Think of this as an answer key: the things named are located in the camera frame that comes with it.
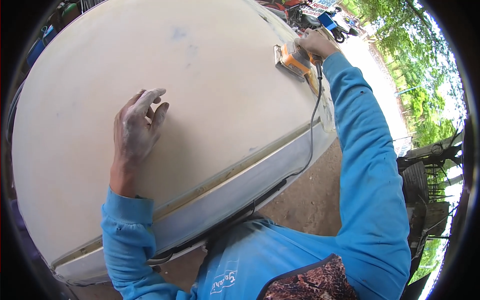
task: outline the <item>green foliage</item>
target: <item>green foliage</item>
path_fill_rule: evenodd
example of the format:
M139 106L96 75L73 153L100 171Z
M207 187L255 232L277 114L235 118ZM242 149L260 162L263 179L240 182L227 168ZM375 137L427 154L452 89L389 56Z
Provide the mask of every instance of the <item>green foliage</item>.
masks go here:
M449 84L449 96L463 110L462 86L454 56L433 19L416 0L344 0L355 15L377 28L377 48L398 90L414 88L400 95L408 112L407 124L415 147L422 147L452 135L452 120L441 117L445 99L440 87Z
M431 273L440 264L440 259L436 255L439 247L440 239L427 240L425 242L425 247L423 248L423 253L420 258L420 267L415 271L408 284L412 284Z

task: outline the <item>blue long-sleeve shirt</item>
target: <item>blue long-sleeve shirt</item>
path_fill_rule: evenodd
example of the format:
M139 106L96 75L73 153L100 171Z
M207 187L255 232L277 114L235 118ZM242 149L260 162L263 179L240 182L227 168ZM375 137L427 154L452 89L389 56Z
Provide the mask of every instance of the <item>blue long-sleeve shirt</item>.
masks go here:
M339 52L323 67L343 151L338 235L302 233L265 219L244 222L215 243L186 293L146 264L156 250L153 201L109 189L103 247L108 274L124 299L255 299L270 279L331 253L342 258L360 299L400 297L409 276L409 226L392 137L360 70Z

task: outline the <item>shirt sleeve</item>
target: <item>shirt sleeve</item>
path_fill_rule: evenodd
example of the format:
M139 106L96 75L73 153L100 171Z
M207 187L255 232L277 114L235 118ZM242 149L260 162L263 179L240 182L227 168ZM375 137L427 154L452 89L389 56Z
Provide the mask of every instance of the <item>shirt sleeve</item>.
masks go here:
M108 275L125 300L190 299L147 264L156 251L152 215L153 200L119 196L108 188L101 222Z
M347 273L365 288L398 299L409 277L407 209L393 141L372 88L337 52L324 62L343 152L342 228L336 241L348 253Z

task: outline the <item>dusty hand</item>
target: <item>dusty hand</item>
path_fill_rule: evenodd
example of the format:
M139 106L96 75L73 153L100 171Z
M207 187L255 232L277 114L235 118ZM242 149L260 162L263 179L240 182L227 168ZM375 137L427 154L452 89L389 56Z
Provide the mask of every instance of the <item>dusty hand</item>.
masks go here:
M305 30L306 38L296 38L295 43L310 53L320 55L326 59L330 54L338 52L338 48L319 32L311 29Z
M119 195L134 197L134 177L160 137L160 127L169 104L162 103L155 112L150 107L159 103L163 88L141 90L115 117L113 140L115 155L110 170L110 187Z

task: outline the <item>white sign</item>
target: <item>white sign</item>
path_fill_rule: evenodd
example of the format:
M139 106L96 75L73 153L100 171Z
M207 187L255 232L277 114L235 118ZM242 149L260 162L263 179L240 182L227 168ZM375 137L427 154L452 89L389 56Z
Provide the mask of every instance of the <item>white sign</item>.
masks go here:
M327 11L330 7L334 6L338 0L313 0L310 7L303 5L302 13L310 16L318 17L324 11Z
M393 141L393 148L397 157L404 157L412 149L412 137L404 137Z

